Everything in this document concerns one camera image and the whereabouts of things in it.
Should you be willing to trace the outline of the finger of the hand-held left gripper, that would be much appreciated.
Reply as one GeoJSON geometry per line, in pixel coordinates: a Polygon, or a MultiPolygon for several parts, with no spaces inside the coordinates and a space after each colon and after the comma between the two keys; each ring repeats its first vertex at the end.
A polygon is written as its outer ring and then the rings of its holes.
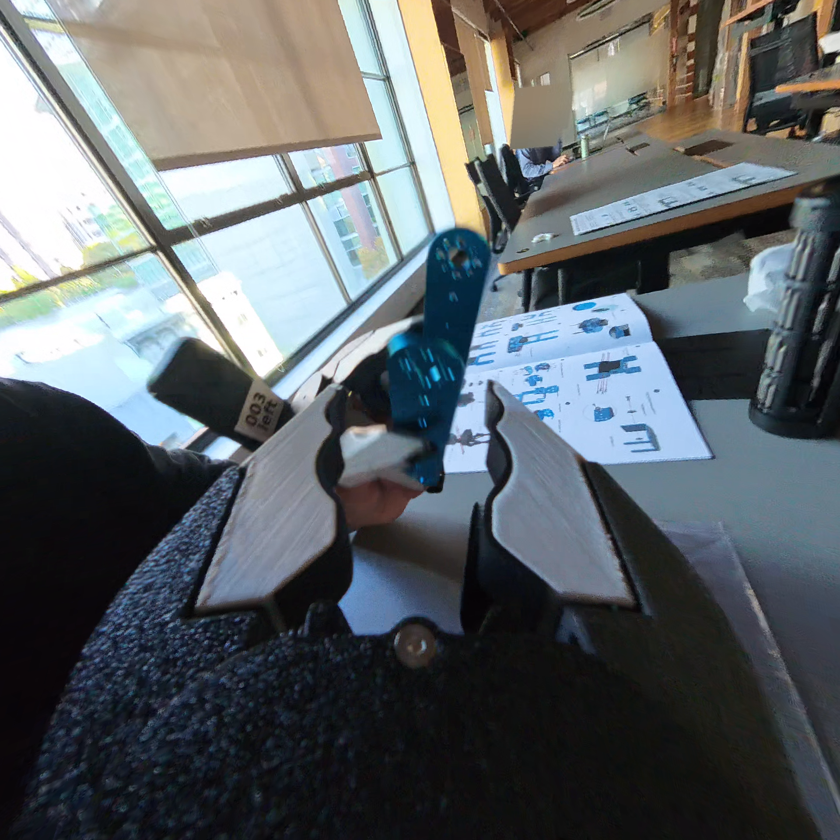
{"type": "Polygon", "coordinates": [[[410,328],[423,328],[424,316],[391,323],[366,332],[350,341],[339,350],[320,370],[313,373],[292,395],[294,403],[311,403],[327,386],[345,382],[360,364],[386,350],[395,336],[410,328]]]}
{"type": "Polygon", "coordinates": [[[428,453],[422,438],[374,424],[349,427],[339,443],[343,459],[339,487],[352,489],[385,480],[406,489],[424,488],[410,476],[411,468],[428,453]]]}

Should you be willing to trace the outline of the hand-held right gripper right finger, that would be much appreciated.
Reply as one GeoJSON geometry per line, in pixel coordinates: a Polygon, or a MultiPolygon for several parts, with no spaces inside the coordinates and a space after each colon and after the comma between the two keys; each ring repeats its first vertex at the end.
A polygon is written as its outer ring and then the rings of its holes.
{"type": "Polygon", "coordinates": [[[585,460],[498,381],[485,409],[494,543],[563,603],[636,607],[585,460]]]}

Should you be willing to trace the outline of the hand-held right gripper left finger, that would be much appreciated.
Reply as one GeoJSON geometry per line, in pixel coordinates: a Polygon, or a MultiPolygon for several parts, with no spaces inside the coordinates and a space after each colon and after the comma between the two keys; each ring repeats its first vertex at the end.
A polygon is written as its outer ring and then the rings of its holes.
{"type": "Polygon", "coordinates": [[[336,494],[347,399],[340,385],[328,386],[250,458],[195,614],[306,615],[349,590],[350,532],[336,494]]]}

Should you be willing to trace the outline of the blue H-shaped metal bracket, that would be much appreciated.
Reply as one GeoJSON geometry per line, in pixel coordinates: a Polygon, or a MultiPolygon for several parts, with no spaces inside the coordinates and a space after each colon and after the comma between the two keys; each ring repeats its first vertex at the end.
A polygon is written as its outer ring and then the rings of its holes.
{"type": "Polygon", "coordinates": [[[456,227],[437,235],[427,253],[423,325],[387,344],[393,431],[421,443],[407,475],[426,491],[443,487],[445,447],[489,264],[490,247],[476,232],[456,227]]]}

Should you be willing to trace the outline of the person's left hand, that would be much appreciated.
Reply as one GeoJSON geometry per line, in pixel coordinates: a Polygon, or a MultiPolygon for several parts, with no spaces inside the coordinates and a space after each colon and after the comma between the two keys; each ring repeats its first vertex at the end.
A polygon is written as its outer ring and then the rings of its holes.
{"type": "Polygon", "coordinates": [[[388,479],[375,479],[354,487],[337,487],[349,532],[378,527],[398,519],[409,502],[424,490],[401,485],[388,479]]]}

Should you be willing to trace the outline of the large window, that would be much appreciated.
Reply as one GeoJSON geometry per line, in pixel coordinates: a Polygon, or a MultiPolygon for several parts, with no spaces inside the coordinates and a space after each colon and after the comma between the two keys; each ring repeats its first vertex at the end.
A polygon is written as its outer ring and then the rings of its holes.
{"type": "Polygon", "coordinates": [[[86,56],[103,2],[2,2],[2,377],[87,398],[147,442],[197,421],[146,389],[183,339],[275,382],[425,246],[385,26],[338,2],[381,135],[161,171],[86,56]]]}

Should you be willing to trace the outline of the white instruction booklet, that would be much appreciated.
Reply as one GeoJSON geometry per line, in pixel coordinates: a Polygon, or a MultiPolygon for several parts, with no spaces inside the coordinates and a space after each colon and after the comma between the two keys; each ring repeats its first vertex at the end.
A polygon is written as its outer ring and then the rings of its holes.
{"type": "Polygon", "coordinates": [[[449,475],[486,469],[488,381],[597,464],[712,457],[643,310],[625,293],[476,325],[444,450],[449,475]]]}

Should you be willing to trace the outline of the black office chair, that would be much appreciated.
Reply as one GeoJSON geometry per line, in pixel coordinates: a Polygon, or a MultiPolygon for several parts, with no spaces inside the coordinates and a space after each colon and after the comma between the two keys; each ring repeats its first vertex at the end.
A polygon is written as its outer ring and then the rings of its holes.
{"type": "Polygon", "coordinates": [[[745,133],[765,135],[800,128],[805,123],[793,96],[779,85],[820,68],[817,14],[753,38],[749,48],[749,99],[742,119],[745,133]]]}
{"type": "Polygon", "coordinates": [[[483,189],[483,195],[493,206],[501,225],[512,232],[522,215],[522,203],[503,178],[496,157],[490,155],[468,161],[465,168],[474,186],[483,189]]]}

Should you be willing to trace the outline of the clear plastic bag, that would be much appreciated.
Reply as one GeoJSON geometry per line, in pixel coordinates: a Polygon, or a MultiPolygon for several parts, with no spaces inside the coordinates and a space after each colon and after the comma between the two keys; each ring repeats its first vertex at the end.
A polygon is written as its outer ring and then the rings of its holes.
{"type": "Polygon", "coordinates": [[[821,838],[839,838],[838,786],[733,540],[721,522],[655,520],[725,613],[770,710],[772,731],[821,838]]]}

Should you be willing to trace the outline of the beige roller blind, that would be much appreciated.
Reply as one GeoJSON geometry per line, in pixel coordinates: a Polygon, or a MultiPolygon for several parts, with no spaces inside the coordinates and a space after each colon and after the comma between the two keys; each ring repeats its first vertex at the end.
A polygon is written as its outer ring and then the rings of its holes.
{"type": "Polygon", "coordinates": [[[49,8],[159,171],[382,137],[338,2],[49,8]]]}

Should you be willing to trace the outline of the black cylindrical screwdriver set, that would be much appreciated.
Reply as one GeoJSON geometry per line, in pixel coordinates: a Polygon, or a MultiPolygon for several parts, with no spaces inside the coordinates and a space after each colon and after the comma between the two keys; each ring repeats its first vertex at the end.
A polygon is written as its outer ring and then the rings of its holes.
{"type": "Polygon", "coordinates": [[[815,439],[839,425],[839,179],[813,184],[791,211],[793,251],[749,419],[770,434],[815,439]]]}

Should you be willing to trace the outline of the white crumpled plastic bag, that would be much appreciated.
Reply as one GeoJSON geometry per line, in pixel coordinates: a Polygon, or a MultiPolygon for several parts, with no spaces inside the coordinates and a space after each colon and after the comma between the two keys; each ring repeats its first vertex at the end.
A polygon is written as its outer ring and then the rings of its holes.
{"type": "Polygon", "coordinates": [[[751,260],[748,291],[743,299],[748,310],[778,312],[793,253],[793,244],[777,245],[761,251],[751,260]]]}

